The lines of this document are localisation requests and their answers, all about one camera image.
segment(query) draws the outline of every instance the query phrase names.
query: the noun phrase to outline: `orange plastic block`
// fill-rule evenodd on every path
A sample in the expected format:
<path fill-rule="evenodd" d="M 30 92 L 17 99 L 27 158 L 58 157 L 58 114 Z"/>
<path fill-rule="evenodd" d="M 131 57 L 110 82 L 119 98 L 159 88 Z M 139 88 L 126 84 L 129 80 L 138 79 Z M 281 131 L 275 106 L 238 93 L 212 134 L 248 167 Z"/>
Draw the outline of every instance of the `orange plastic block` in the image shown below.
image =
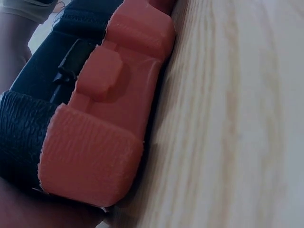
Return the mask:
<path fill-rule="evenodd" d="M 125 0 L 84 65 L 42 148 L 45 192 L 99 207 L 132 185 L 160 68 L 175 39 L 173 0 Z"/>

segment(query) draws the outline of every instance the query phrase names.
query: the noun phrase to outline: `black fabric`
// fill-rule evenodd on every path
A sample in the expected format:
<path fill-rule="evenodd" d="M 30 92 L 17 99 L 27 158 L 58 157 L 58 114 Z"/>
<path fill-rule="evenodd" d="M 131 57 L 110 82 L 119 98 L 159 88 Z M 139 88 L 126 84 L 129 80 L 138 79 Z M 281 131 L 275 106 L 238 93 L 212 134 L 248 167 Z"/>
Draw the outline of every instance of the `black fabric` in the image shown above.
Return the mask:
<path fill-rule="evenodd" d="M 38 163 L 57 105 L 8 91 L 0 97 L 0 176 L 39 189 Z"/>
<path fill-rule="evenodd" d="M 59 73 L 59 65 L 77 40 L 92 45 L 100 44 L 108 21 L 122 2 L 123 0 L 73 0 L 58 15 L 52 32 L 22 69 L 11 90 L 56 104 L 67 103 L 75 84 L 70 85 L 68 90 L 64 88 L 65 85 L 58 88 L 54 79 Z M 73 55 L 77 58 L 84 53 L 86 54 L 85 50 L 78 49 Z M 64 99 L 54 99 L 55 93 L 62 93 L 59 96 Z"/>

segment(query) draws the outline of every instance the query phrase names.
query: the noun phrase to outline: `leg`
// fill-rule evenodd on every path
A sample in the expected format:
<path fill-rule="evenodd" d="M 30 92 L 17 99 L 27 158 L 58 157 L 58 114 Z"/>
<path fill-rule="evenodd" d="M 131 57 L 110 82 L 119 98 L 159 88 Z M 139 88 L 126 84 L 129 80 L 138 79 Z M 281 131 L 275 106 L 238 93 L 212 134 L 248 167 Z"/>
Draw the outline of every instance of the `leg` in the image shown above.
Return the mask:
<path fill-rule="evenodd" d="M 64 9 L 65 6 L 66 6 L 65 3 L 59 0 L 53 10 L 53 13 L 59 13 L 61 10 Z"/>
<path fill-rule="evenodd" d="M 0 2 L 0 94 L 8 90 L 31 56 L 28 42 L 37 26 L 53 11 L 57 0 Z"/>

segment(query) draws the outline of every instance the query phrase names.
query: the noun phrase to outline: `wood grain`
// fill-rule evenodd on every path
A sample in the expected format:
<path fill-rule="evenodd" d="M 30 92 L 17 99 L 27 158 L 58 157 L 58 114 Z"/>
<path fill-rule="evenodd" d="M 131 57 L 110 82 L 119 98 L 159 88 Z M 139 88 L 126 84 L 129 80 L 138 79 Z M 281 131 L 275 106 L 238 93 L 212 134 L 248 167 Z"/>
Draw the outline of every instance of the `wood grain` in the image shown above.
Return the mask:
<path fill-rule="evenodd" d="M 119 228 L 304 227 L 304 1 L 180 0 L 140 189 Z"/>

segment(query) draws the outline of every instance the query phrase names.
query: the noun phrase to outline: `orange 3d printed part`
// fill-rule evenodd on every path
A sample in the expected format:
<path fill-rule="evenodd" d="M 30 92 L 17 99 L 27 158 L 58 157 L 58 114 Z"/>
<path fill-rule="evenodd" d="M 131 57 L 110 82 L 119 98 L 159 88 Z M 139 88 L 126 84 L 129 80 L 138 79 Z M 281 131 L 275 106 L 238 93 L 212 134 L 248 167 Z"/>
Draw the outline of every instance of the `orange 3d printed part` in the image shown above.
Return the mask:
<path fill-rule="evenodd" d="M 97 207 L 129 191 L 174 0 L 73 0 L 0 101 L 0 174 Z"/>

